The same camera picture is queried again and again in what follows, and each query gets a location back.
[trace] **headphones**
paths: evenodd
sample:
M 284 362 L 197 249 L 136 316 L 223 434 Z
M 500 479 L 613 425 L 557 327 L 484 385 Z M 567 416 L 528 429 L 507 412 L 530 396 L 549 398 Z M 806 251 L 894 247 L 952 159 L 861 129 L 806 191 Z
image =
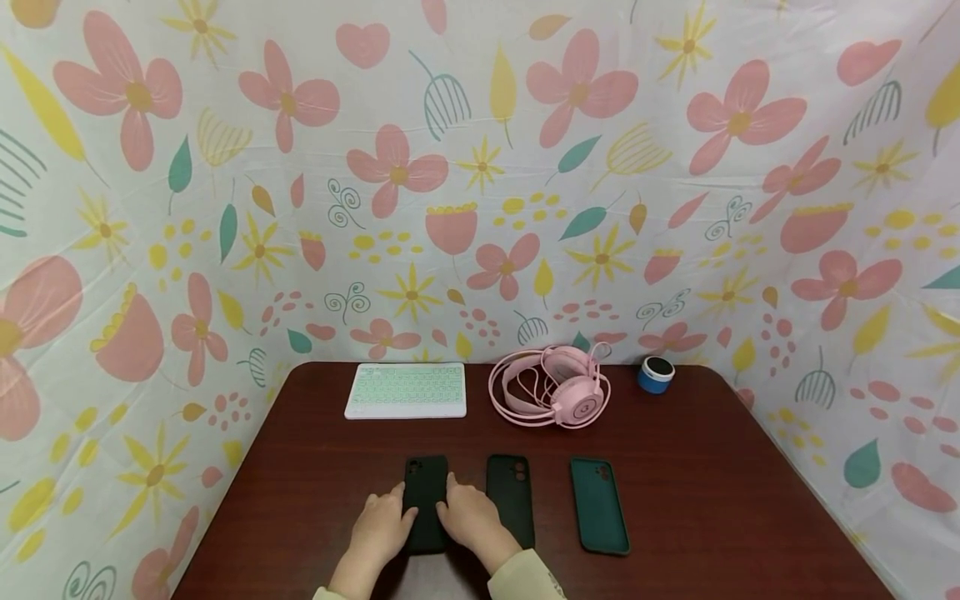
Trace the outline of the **headphones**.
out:
M 610 348 L 601 342 L 590 349 L 589 354 L 573 346 L 551 346 L 543 350 L 521 350 L 508 354 L 498 362 L 490 374 L 488 388 L 490 400 L 496 412 L 513 423 L 524 427 L 543 427 L 557 423 L 567 429 L 580 429 L 593 423 L 610 401 L 610 381 L 600 374 L 600 363 L 593 353 L 600 346 Z M 543 379 L 542 396 L 537 395 L 540 366 L 546 372 Z M 534 371 L 534 391 L 527 389 L 519 380 L 522 372 Z M 506 406 L 497 401 L 493 393 L 494 382 L 503 375 L 503 397 Z M 520 399 L 507 389 L 516 379 L 523 391 L 533 401 Z M 600 382 L 607 384 L 604 391 Z

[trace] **child's hand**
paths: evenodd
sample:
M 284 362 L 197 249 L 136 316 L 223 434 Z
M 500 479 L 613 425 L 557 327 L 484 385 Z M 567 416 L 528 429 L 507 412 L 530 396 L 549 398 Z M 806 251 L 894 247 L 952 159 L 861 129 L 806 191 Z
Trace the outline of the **child's hand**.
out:
M 462 486 L 451 472 L 446 476 L 446 504 L 437 503 L 437 516 L 454 541 L 469 549 L 493 575 L 521 548 L 500 524 L 496 506 L 473 486 Z

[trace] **wooden table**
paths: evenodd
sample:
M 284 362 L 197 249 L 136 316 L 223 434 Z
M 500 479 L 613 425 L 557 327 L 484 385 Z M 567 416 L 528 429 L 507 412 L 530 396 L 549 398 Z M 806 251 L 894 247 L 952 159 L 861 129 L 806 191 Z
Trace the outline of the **wooden table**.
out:
M 356 366 L 311 363 L 287 379 L 176 600 L 309 599 L 347 549 L 367 494 L 404 459 L 445 454 L 482 489 L 487 457 L 527 456 L 537 550 L 571 600 L 889 599 L 883 584 L 717 373 L 681 367 L 649 396 L 635 370 L 608 367 L 613 398 L 580 431 L 510 425 L 490 406 L 489 365 L 467 367 L 459 420 L 349 421 Z M 613 464 L 633 552 L 580 547 L 569 460 Z M 488 598 L 463 551 L 397 559 L 374 598 Z

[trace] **beige sleeve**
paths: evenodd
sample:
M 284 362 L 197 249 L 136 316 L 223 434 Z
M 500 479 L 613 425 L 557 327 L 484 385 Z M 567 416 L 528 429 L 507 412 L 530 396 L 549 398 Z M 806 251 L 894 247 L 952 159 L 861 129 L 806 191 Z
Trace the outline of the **beige sleeve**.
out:
M 553 573 L 533 550 L 520 552 L 487 583 L 493 600 L 560 600 L 566 598 Z

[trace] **dark green phone case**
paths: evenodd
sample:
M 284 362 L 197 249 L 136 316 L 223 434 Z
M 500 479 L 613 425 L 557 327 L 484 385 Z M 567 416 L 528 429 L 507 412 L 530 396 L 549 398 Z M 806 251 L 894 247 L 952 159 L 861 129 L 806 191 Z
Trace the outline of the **dark green phone case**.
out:
M 630 538 L 620 508 L 613 467 L 607 461 L 574 457 L 570 460 L 573 496 L 577 504 L 580 543 L 588 552 L 630 554 Z
M 530 464 L 523 456 L 493 454 L 487 459 L 487 497 L 500 522 L 524 550 L 534 547 L 534 503 Z
M 404 473 L 403 512 L 420 509 L 405 549 L 410 554 L 439 554 L 446 550 L 446 531 L 437 517 L 437 502 L 446 502 L 446 457 L 408 459 Z

